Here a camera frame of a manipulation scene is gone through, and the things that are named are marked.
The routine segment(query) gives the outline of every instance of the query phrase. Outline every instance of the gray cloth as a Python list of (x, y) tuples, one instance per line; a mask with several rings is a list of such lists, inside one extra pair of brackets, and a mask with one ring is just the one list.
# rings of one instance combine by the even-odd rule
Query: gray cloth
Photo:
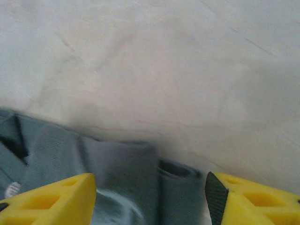
[(159, 161), (150, 142), (105, 142), (6, 110), (0, 141), (0, 199), (11, 182), (22, 193), (89, 172), (97, 185), (91, 225), (197, 224), (199, 172)]
[(197, 225), (203, 202), (199, 171), (168, 160), (159, 161), (161, 225)]
[[(29, 156), (24, 160), (0, 144), (0, 199), (10, 182), (18, 181), (21, 193), (90, 172), (97, 184), (92, 225), (156, 224), (158, 156), (151, 143), (101, 142), (11, 111), (2, 115), (0, 134), (12, 143), (22, 134), (19, 155)], [(11, 122), (16, 120), (20, 130)], [(10, 126), (15, 127), (5, 133)]]

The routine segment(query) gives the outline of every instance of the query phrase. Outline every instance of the white surface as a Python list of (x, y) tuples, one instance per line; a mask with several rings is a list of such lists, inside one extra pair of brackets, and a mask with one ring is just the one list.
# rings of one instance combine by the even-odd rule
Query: white surface
[(300, 1), (1, 0), (0, 105), (300, 194)]

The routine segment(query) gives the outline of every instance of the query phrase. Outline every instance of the white logo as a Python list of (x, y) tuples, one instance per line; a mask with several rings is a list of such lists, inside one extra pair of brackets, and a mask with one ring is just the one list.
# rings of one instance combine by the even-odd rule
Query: white logo
[(18, 182), (13, 182), (11, 183), (7, 188), (4, 193), (4, 198), (10, 198), (20, 191), (21, 185)]

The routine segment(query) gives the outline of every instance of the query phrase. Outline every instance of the folded fabric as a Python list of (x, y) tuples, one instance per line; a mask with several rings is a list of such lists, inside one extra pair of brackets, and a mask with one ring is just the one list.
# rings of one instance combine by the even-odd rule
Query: folded fabric
[(161, 225), (197, 225), (203, 198), (199, 171), (168, 160), (159, 161)]
[(152, 143), (105, 142), (0, 111), (0, 199), (13, 182), (22, 193), (86, 172), (97, 185), (91, 225), (197, 224), (199, 172), (159, 160)]
[(23, 148), (19, 123), (11, 110), (0, 109), (0, 141), (18, 157), (27, 155)]

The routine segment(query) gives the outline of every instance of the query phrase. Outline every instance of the rectangular hole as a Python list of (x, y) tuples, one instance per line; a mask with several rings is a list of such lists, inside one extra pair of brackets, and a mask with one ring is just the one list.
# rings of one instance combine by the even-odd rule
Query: rectangular hole
[(230, 184), (241, 184), (240, 181), (235, 180), (235, 179), (230, 179), (230, 178), (228, 178), (228, 179), (226, 179), (226, 180), (227, 180), (227, 182), (230, 183)]
[(48, 210), (59, 200), (60, 195), (39, 195), (28, 200), (23, 206), (24, 210)]
[(31, 225), (34, 221), (34, 218), (6, 218), (3, 225)]
[(63, 186), (72, 186), (76, 183), (77, 181), (76, 180), (68, 180), (66, 181)]
[(255, 206), (284, 206), (284, 204), (279, 199), (268, 193), (244, 193), (244, 196)]
[(300, 217), (292, 213), (265, 214), (275, 225), (300, 225)]

